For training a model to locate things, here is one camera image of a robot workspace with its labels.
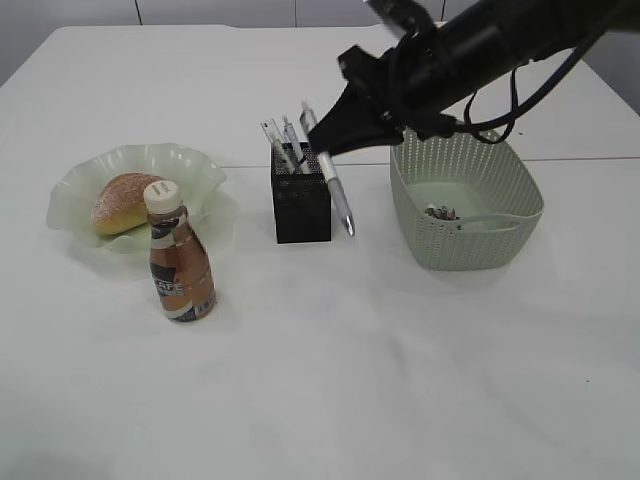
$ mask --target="small item in basket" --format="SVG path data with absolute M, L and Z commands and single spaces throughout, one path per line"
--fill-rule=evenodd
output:
M 433 203 L 430 203 L 424 213 L 426 213 L 430 217 L 437 218 L 438 220 L 445 220 L 449 222 L 460 220 L 460 217 L 456 215 L 456 209 L 452 208 L 451 210 L 449 210 L 446 205 L 438 208 Z M 462 230 L 462 226 L 458 225 L 458 230 Z

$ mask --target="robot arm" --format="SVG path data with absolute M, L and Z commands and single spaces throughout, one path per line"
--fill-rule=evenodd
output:
M 640 0 L 481 0 L 440 29 L 412 0 L 368 3 L 401 40 L 380 58 L 357 46 L 339 57 L 348 84 L 310 132 L 317 151 L 338 155 L 396 145 L 406 127 L 423 139 L 474 131 L 469 122 L 440 112 L 531 60 L 577 47 L 566 74 L 607 30 L 640 32 Z M 477 127 L 515 121 L 541 98 L 514 105 L 511 117 Z

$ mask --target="table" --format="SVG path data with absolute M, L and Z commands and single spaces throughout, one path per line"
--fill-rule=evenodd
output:
M 47 158 L 61 176 L 117 145 L 172 141 L 222 166 L 267 165 L 257 123 L 297 118 L 303 99 L 326 113 L 344 87 L 336 58 L 355 43 L 380 54 L 395 40 L 382 26 L 63 28 L 0 89 L 0 155 Z M 564 55 L 521 70 L 523 98 Z M 508 100 L 503 79 L 479 96 L 473 118 L 506 112 Z M 461 106 L 452 111 L 461 118 Z M 581 63 L 510 142 L 525 160 L 637 157 L 639 130 L 637 114 Z M 336 161 L 389 156 L 368 149 Z
M 63 29 L 0 89 L 0 478 L 638 478 L 638 119 L 585 65 L 513 138 L 553 161 L 528 164 L 546 212 L 508 267 L 421 269 L 386 149 L 340 159 L 356 239 L 275 243 L 254 120 L 326 110 L 336 55 L 385 35 Z M 193 325 L 163 319 L 144 255 L 44 222 L 73 165 L 161 141 L 229 175 L 199 229 L 219 304 Z
M 188 326 L 144 256 L 46 229 L 54 169 L 11 168 L 0 478 L 638 476 L 637 160 L 529 164 L 538 229 L 472 273 L 414 262 L 388 166 L 339 167 L 359 236 L 312 245 L 275 243 L 267 168 L 227 169 Z

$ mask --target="pen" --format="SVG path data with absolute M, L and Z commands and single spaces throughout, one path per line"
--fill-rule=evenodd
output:
M 302 125 L 302 129 L 307 135 L 307 138 L 309 138 L 309 132 L 318 124 L 318 120 L 316 119 L 313 110 L 311 110 L 306 102 L 302 102 L 300 124 Z M 324 179 L 327 182 L 327 187 L 329 188 L 331 199 L 336 206 L 336 211 L 338 212 L 340 221 L 349 233 L 349 236 L 354 237 L 356 234 L 356 227 L 353 222 L 353 214 L 351 213 L 351 208 L 349 208 L 349 202 L 347 201 L 347 196 L 344 193 L 344 188 L 342 188 L 342 182 L 338 177 L 338 172 L 336 172 L 336 167 L 334 166 L 329 153 L 319 153 L 318 163 L 322 169 Z
M 298 159 L 298 165 L 300 165 L 302 173 L 311 173 L 309 165 L 304 161 L 304 152 L 302 151 L 300 140 L 298 140 L 298 136 L 296 135 L 296 129 L 293 127 L 286 115 L 282 117 L 282 120 L 284 121 L 284 134 L 289 140 L 289 143 L 291 143 L 291 148 L 293 148 L 293 153 L 295 153 L 296 158 Z
M 278 129 L 278 125 L 273 119 L 265 120 L 264 122 L 260 122 L 260 126 L 262 127 L 262 131 L 267 136 L 267 140 L 273 146 L 280 161 L 280 164 L 287 170 L 287 173 L 294 173 L 296 170 L 296 166 L 291 161 L 291 157 L 287 154 L 284 145 L 284 138 L 282 137 L 282 133 L 280 133 L 280 129 Z

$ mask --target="bread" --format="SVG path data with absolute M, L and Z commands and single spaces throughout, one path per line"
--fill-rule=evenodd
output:
M 164 180 L 155 175 L 125 173 L 111 180 L 91 211 L 91 226 L 98 233 L 115 235 L 147 221 L 142 196 L 150 183 Z

